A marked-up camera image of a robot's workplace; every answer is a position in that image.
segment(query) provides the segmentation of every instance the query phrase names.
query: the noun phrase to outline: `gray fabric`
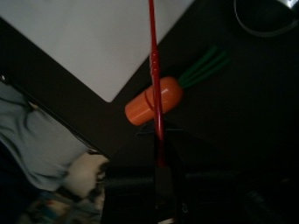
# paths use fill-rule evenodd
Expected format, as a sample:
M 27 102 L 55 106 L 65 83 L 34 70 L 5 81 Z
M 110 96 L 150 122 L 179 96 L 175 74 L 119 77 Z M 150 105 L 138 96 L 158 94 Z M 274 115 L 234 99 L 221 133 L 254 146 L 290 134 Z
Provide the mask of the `gray fabric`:
M 89 150 L 67 128 L 0 81 L 0 141 L 31 183 L 54 191 L 71 162 Z

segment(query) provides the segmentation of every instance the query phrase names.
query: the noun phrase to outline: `carrot toy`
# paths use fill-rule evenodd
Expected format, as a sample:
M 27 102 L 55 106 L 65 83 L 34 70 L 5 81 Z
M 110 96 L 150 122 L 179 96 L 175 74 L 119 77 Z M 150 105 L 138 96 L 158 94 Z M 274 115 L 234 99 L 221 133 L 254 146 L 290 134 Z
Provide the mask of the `carrot toy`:
M 213 46 L 201 59 L 186 70 L 179 79 L 166 76 L 161 79 L 163 112 L 167 113 L 181 102 L 183 90 L 206 80 L 221 70 L 230 60 L 225 52 Z M 142 125 L 155 117 L 154 86 L 151 86 L 127 105 L 126 116 L 134 125 Z

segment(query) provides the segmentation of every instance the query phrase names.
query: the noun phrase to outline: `white paper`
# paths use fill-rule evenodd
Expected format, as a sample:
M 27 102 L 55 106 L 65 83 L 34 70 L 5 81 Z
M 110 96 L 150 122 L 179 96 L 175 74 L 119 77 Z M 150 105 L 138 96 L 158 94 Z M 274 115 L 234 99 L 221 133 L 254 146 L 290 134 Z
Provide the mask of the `white paper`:
M 158 41 L 194 0 L 155 0 Z M 150 53 L 147 0 L 0 0 L 0 15 L 113 102 Z

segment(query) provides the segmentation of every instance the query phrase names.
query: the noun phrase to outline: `red rod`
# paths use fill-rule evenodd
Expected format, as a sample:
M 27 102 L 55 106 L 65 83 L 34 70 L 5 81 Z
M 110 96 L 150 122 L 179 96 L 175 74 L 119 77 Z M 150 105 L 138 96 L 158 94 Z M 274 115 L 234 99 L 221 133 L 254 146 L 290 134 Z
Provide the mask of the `red rod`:
M 151 75 L 154 83 L 154 122 L 155 122 L 155 133 L 159 139 L 157 164 L 158 166 L 165 167 L 166 166 L 165 118 L 163 118 L 163 103 L 162 103 L 162 88 L 161 88 L 159 52 L 158 52 L 157 34 L 155 34 L 155 1 L 149 0 L 149 3 L 150 3 L 151 40 L 153 40 L 153 50 L 150 60 L 151 60 Z

